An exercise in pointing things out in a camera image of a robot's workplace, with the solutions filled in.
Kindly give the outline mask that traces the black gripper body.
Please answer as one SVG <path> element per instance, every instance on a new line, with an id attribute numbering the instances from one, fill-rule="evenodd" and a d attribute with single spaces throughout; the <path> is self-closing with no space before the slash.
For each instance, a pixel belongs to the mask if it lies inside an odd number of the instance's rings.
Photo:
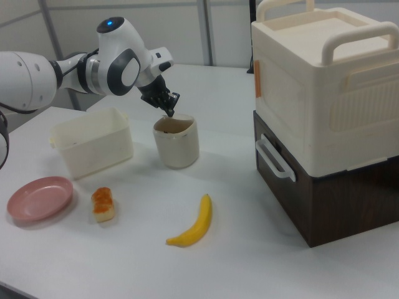
<path id="1" fill-rule="evenodd" d="M 140 87 L 140 92 L 143 101 L 149 103 L 153 107 L 159 107 L 160 95 L 162 93 L 170 93 L 170 90 L 166 87 L 164 78 L 162 76 L 157 76 L 152 83 Z"/>

